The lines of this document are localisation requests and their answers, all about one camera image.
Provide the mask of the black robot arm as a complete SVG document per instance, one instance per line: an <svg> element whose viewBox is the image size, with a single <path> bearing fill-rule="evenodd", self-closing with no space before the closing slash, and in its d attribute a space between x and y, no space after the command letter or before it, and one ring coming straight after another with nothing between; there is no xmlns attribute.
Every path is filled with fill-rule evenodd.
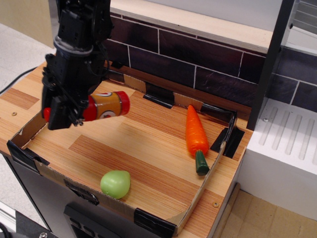
<svg viewBox="0 0 317 238"><path fill-rule="evenodd" d="M55 54L46 55L42 117L50 130L82 125L89 96L107 74L103 42L113 29L108 0L58 0Z"/></svg>

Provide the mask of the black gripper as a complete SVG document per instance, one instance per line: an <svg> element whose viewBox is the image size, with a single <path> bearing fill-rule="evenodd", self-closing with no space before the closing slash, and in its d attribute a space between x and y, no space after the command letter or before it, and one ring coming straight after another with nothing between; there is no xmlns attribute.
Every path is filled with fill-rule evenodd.
<svg viewBox="0 0 317 238"><path fill-rule="evenodd" d="M43 72L42 117L50 108L49 130L67 129L72 125L74 102L68 96L55 94L75 93L90 95L107 75L107 49L103 43L87 48L76 48L68 43L55 42L56 54L46 55L47 66Z"/></svg>

